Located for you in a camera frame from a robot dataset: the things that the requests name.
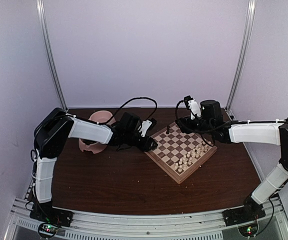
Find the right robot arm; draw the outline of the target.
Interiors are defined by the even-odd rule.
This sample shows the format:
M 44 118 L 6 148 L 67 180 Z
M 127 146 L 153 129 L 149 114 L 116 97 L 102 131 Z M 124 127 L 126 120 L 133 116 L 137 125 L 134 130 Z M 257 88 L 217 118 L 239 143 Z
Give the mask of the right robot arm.
M 176 117 L 175 123 L 185 134 L 210 135 L 223 144 L 261 143 L 280 146 L 277 166 L 245 199 L 240 217 L 250 221 L 259 213 L 262 204 L 288 182 L 288 117 L 267 121 L 224 121 L 218 101 L 197 102 L 191 96 L 181 101 L 189 111 L 187 117 Z

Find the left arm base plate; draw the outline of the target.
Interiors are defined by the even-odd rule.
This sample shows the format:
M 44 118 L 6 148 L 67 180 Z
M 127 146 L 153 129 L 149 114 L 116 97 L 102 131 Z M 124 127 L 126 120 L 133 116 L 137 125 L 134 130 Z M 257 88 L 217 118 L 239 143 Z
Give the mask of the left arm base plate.
M 60 227 L 70 227 L 73 212 L 55 208 L 51 209 L 49 212 L 46 212 L 37 208 L 30 212 L 29 217 L 40 222 L 46 222 Z

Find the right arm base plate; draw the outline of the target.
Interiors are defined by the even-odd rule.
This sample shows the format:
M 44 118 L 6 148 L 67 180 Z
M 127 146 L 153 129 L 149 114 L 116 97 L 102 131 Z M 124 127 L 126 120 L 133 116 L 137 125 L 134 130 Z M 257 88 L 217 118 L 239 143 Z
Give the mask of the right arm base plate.
M 247 213 L 244 207 L 229 208 L 222 212 L 226 226 L 239 225 L 246 222 L 255 221 L 266 216 L 264 210 L 255 213 Z

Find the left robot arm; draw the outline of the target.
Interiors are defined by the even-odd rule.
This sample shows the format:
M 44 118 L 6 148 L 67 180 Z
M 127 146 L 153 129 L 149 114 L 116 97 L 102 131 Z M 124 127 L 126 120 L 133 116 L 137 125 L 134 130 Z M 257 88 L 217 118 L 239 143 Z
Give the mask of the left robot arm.
M 139 116 L 125 112 L 119 121 L 109 124 L 79 118 L 55 108 L 34 130 L 31 158 L 33 202 L 37 215 L 45 222 L 56 217 L 51 193 L 53 171 L 67 139 L 84 139 L 114 147 L 128 145 L 148 152 L 157 147 L 156 141 L 147 135 L 156 123 L 152 117 L 142 121 Z

